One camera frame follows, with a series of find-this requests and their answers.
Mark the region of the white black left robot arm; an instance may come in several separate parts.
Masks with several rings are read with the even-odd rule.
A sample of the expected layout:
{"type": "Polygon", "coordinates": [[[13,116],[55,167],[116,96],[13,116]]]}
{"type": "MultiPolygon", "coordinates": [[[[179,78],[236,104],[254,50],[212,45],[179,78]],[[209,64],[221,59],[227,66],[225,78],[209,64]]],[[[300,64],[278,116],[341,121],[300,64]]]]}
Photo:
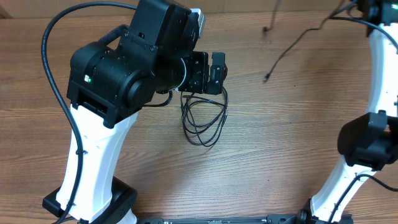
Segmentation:
{"type": "Polygon", "coordinates": [[[72,128],[62,185],[43,207],[62,223],[136,223],[137,192],[114,176],[123,142],[139,111],[155,94],[180,92],[185,133],[200,135],[190,109],[209,95],[225,95],[225,54],[197,52],[205,26],[198,8],[176,1],[140,1],[129,25],[122,24],[78,49],[70,60],[67,94],[62,96],[50,71],[47,42],[57,23],[46,27],[41,57],[50,86],[72,128]]]}

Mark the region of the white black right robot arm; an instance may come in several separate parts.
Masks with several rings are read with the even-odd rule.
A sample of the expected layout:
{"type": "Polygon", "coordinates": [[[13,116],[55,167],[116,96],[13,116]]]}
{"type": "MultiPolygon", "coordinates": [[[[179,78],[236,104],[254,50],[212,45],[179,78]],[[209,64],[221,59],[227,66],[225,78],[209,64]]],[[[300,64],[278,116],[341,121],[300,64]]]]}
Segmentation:
{"type": "Polygon", "coordinates": [[[372,57],[369,101],[364,115],[346,123],[338,136],[338,163],[321,190],[288,223],[352,223],[343,211],[376,172],[397,160],[397,1],[352,1],[368,27],[372,57]]]}

